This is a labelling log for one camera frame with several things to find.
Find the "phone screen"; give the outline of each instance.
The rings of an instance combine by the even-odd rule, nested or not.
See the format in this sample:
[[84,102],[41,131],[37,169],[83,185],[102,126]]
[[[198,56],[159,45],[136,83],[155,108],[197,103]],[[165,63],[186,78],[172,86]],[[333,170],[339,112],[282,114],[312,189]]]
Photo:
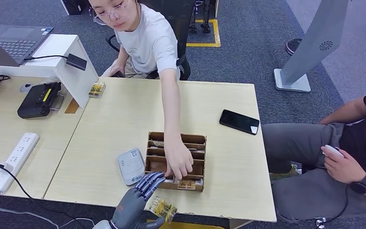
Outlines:
[[220,124],[256,135],[260,121],[243,114],[224,110],[221,115]]

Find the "power strip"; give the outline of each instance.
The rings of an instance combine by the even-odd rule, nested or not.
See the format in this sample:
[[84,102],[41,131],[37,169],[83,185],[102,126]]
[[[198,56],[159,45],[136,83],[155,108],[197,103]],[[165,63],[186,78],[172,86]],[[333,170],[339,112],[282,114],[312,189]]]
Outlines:
[[[9,158],[4,164],[5,169],[9,170],[14,176],[17,176],[23,167],[31,151],[39,141],[39,136],[34,133],[25,133],[16,145]],[[0,193],[5,193],[13,182],[13,178],[0,169]]]

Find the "woman's hand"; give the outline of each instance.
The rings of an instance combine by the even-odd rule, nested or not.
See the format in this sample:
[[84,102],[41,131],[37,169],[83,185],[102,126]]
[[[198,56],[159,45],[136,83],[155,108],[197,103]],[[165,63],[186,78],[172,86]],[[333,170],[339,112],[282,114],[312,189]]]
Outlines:
[[183,144],[179,135],[168,136],[165,134],[165,154],[167,160],[167,171],[165,177],[172,174],[181,180],[187,173],[193,171],[193,157],[187,147]]
[[113,62],[113,65],[111,66],[111,70],[109,73],[106,74],[107,77],[112,77],[117,72],[121,72],[123,75],[125,75],[125,63],[115,60]]
[[363,168],[346,151],[339,149],[339,152],[345,156],[345,158],[342,158],[324,146],[321,149],[326,154],[325,167],[333,179],[350,184],[351,182],[361,181],[366,176]]

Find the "laptop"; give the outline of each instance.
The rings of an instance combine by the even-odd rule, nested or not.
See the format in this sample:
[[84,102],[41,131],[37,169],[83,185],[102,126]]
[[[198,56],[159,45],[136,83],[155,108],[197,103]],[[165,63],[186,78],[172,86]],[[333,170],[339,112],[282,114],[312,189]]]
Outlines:
[[19,67],[45,41],[52,27],[0,25],[0,66]]

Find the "glasses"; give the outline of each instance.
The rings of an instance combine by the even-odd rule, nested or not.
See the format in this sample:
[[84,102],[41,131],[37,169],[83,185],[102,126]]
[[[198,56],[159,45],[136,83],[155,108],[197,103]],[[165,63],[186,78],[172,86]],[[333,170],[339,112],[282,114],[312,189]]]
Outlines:
[[93,20],[99,25],[107,25],[107,22],[112,21],[111,16],[117,19],[120,18],[119,14],[127,7],[128,1],[129,0],[124,0],[120,5],[113,7],[110,14],[101,13],[94,17]]

